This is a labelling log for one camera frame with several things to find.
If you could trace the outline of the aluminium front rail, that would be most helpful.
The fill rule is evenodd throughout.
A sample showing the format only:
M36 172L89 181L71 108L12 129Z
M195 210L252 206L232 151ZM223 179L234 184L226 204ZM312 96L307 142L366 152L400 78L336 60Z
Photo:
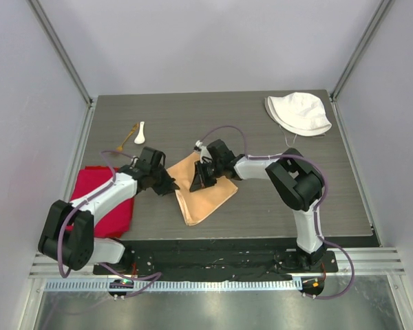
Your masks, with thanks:
M394 248L349 248L346 253L329 249L317 265L304 269L297 262L296 251L289 250L151 250L137 249L126 266L116 266L127 275L146 276L162 272L168 281L184 281L188 272L213 280L230 280L236 276L262 277L280 274L402 274L405 269Z

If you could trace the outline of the red folded cloth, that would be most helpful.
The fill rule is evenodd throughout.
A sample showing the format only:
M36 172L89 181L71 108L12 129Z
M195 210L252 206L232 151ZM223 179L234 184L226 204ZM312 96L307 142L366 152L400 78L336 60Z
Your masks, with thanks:
M96 238L119 238L130 227L134 196L138 183L130 175L112 171L105 166L87 166L80 170L71 202L77 206L86 201L83 210L94 216Z

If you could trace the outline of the right aluminium frame post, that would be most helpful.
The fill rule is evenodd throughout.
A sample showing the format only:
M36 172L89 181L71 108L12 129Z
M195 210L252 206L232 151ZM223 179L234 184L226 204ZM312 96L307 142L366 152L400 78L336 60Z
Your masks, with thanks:
M354 51L352 52L346 66L344 67L334 89L330 94L330 99L336 102L347 82L349 81L353 71L359 64L361 58L365 54L368 46L371 44L374 36L379 30L382 22L385 20L388 12L391 10L395 0L381 0L371 19L368 21L365 30L363 31Z

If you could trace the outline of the gold fork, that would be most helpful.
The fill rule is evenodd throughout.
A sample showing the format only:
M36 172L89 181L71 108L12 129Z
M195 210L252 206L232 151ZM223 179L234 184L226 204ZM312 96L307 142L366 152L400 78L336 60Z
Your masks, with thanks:
M135 123L135 125L133 125L131 131L127 134L127 136L125 137L125 139L123 140L123 142L116 147L117 151L123 151L124 149L124 145L126 144L126 142L129 140L129 138L138 130L139 124Z

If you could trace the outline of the peach cloth napkin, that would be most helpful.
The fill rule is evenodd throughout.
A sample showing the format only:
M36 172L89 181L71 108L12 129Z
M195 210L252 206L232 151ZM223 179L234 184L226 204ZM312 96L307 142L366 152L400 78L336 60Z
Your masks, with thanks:
M176 199L187 226L196 226L204 221L238 191L238 187L231 180L221 177L213 187L190 192L195 172L194 164L199 159L197 153L192 153L167 170L179 186Z

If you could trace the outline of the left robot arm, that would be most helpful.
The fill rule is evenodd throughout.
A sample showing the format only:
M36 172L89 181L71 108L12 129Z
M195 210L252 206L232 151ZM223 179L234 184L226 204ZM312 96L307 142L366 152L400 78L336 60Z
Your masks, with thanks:
M38 251L57 262L63 278L96 264L109 264L117 274L126 274L133 265L132 252L118 239L96 237L94 228L121 203L148 188L160 196L179 189L165 168L164 152L146 146L129 160L120 168L110 166L109 179L91 192L50 206Z

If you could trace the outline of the white spoon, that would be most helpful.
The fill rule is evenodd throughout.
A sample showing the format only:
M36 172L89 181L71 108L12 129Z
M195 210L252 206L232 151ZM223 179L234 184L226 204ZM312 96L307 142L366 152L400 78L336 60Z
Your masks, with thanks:
M138 134L134 139L134 143L141 145L145 143L145 132L144 132L145 122L141 121L138 126Z

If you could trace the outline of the left aluminium frame post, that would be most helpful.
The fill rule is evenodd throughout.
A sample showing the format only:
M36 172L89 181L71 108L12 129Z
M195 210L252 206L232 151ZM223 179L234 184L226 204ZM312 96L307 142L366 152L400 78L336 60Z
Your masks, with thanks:
M59 60L72 79L74 86L81 95L81 98L84 100L87 107L91 107L93 104L93 98L90 96L81 77L79 76L74 64L72 63L71 58L69 57L69 54L63 46L63 43L61 42L58 34L56 33L56 30L54 29L54 26L52 25L48 15L46 14L41 2L39 0L27 0L26 3L29 5L31 11L35 15L53 50L56 52Z

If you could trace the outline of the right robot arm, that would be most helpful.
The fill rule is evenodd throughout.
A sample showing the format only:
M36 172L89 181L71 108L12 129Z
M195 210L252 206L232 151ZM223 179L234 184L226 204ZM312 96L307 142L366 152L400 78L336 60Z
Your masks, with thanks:
M219 178L242 181L268 179L281 200L293 211L297 230L297 263L311 272L321 265L326 252L321 237L319 201L324 196L322 174L295 148L278 155L234 155L222 140L205 146L197 141L190 192L210 188Z

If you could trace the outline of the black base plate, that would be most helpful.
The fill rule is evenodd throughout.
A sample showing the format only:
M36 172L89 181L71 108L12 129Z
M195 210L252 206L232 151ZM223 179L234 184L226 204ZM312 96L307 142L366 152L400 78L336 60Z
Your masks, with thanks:
M111 268L139 277L160 272L162 281L281 281L299 273L339 270L329 250L315 265L306 263L292 238L143 240L123 245L125 253Z

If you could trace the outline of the aluminium frame post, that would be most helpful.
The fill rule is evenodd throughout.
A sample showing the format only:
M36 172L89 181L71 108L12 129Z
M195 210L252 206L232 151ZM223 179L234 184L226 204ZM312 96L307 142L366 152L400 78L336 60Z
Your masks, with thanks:
M48 15L46 14L41 2L39 0L27 0L26 3L29 5L31 11L35 15L53 50L56 52L59 60L72 79L74 86L81 95L81 98L84 100L87 107L91 107L93 104L93 98L90 96L81 77L79 76L74 64L72 63L71 58L69 57L69 54L63 46L63 43L61 42L58 34L56 33L56 30L54 29L54 26L52 25Z
M330 94L330 99L336 102L347 82L349 81L353 71L359 64L361 58L365 54L368 46L371 44L374 36L379 30L382 22L385 20L388 12L391 10L395 0L381 0L371 19L368 21L365 30L363 31L354 51L352 52L346 66L344 67L334 89Z

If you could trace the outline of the white bucket hat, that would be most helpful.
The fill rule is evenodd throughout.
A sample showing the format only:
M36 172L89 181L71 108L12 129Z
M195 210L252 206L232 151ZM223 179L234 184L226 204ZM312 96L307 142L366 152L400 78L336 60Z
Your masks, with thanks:
M311 93L268 96L264 105L274 122L295 135L314 137L324 135L332 128L322 100Z

